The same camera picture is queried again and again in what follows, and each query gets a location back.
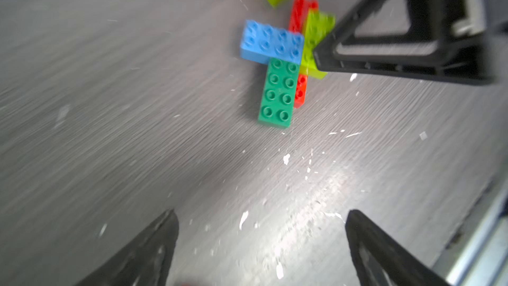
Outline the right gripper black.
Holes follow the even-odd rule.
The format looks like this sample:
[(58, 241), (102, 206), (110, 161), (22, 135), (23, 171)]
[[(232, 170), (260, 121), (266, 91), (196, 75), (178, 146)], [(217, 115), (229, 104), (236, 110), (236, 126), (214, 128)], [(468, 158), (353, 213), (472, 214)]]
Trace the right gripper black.
[(317, 68), (486, 86), (492, 37), (507, 25), (507, 0), (406, 0), (403, 34), (358, 36), (388, 0), (360, 0), (313, 51)]

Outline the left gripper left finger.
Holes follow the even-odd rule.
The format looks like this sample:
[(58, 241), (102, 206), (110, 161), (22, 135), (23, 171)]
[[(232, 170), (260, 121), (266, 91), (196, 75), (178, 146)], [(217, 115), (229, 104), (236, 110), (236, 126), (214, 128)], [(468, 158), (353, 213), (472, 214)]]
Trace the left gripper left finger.
[(166, 210), (111, 259), (78, 285), (165, 285), (177, 239), (179, 220)]

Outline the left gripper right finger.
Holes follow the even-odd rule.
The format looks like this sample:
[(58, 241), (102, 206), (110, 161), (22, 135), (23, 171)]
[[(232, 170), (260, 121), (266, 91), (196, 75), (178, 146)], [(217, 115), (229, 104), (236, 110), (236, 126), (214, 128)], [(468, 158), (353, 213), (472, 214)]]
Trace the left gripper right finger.
[(345, 230), (361, 285), (447, 285), (360, 210), (349, 211)]

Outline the red lego brick top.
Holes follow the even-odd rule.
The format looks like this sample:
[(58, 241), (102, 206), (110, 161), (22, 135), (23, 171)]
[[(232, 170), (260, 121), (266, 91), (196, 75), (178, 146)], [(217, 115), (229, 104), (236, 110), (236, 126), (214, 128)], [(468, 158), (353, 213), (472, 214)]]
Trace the red lego brick top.
[(302, 33), (309, 10), (318, 9), (318, 0), (293, 0), (288, 30), (292, 33)]

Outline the red lego brick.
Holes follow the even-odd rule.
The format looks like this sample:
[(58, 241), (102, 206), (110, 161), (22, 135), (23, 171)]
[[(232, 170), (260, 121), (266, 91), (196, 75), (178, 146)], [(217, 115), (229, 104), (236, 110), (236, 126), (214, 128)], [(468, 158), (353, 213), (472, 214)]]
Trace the red lego brick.
[(298, 76), (298, 83), (294, 97), (294, 108), (296, 109), (301, 107), (305, 102), (307, 83), (308, 76), (300, 74)]
[(293, 0), (288, 30), (292, 33), (302, 33), (309, 10), (318, 9), (318, 0)]

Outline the dark green lego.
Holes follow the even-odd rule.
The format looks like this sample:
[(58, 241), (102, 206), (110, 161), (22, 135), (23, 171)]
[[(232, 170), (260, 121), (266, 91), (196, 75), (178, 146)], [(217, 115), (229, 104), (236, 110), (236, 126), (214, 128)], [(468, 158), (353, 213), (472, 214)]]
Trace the dark green lego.
[(261, 98), (258, 122), (277, 128), (291, 125), (296, 88), (298, 64), (271, 58)]

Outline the blue lego brick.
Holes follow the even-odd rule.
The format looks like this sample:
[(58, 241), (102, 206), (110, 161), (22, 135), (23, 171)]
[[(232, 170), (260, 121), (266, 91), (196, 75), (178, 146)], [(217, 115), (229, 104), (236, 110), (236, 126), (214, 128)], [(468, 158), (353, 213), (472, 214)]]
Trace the blue lego brick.
[(268, 64), (271, 58), (301, 64), (303, 47), (302, 34), (254, 20), (246, 21), (239, 45), (241, 58), (260, 64)]

